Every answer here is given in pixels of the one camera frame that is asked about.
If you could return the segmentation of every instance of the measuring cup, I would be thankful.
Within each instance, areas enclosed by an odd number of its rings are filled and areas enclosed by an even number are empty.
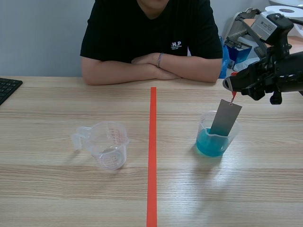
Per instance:
[[[210,129],[216,114],[217,111],[210,111],[201,116],[196,140],[198,150],[210,157],[223,155],[241,129],[240,124],[236,121],[228,136],[210,134]]]
[[[119,123],[100,122],[91,128],[79,127],[71,139],[76,150],[82,149],[83,144],[101,168],[115,170],[126,161],[129,139],[125,127]]]

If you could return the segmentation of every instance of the robotic arm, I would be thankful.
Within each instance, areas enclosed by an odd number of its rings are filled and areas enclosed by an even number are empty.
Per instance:
[[[265,93],[273,93],[270,99],[273,105],[282,103],[282,92],[303,91],[303,52],[289,54],[291,45],[287,40],[294,23],[303,25],[303,22],[279,13],[261,13],[251,29],[261,36],[262,42],[271,45],[267,56],[236,76],[226,78],[223,86],[256,101]]]

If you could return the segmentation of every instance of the red clip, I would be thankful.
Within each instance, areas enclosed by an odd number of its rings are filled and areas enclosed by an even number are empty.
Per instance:
[[[238,72],[232,72],[232,76],[235,76],[235,75],[237,75],[237,74],[238,74]],[[236,91],[233,91],[233,92],[232,92],[232,101],[231,101],[231,103],[233,103],[233,101],[234,101],[236,95],[237,95],[237,92],[236,92]]]

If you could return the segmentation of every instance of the red tape line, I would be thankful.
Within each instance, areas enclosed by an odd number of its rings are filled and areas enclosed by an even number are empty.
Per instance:
[[[157,88],[151,88],[146,227],[157,227]]]

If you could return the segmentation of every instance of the wood grain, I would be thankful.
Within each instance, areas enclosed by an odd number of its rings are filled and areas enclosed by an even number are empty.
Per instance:
[[[303,97],[242,105],[240,135],[222,158],[197,153],[199,116],[230,92],[184,79],[89,87],[80,78],[24,81],[0,106],[0,227],[146,226],[150,88],[157,87],[158,226],[301,227]],[[73,150],[79,126],[118,121],[124,167],[98,169]]]

